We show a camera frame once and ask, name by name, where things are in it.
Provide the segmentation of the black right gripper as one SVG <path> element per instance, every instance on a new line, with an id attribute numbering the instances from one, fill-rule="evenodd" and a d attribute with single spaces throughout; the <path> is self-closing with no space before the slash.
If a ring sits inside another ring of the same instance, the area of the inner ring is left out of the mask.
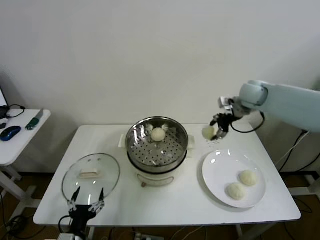
<path id="1" fill-rule="evenodd" d="M 229 133 L 229 127 L 234 122 L 232 114 L 218 113 L 215 114 L 209 123 L 213 128 L 212 141 L 222 140 Z"/>

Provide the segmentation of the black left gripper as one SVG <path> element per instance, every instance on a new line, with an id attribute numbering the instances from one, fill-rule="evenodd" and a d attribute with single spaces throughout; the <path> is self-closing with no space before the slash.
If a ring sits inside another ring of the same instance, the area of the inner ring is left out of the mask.
<path id="1" fill-rule="evenodd" d="M 69 216 L 72 219 L 70 230 L 72 232 L 84 232 L 89 220 L 94 219 L 105 206 L 104 189 L 101 189 L 98 201 L 91 205 L 77 205 L 76 200 L 80 193 L 81 187 L 73 193 L 71 200 L 67 200 Z"/>

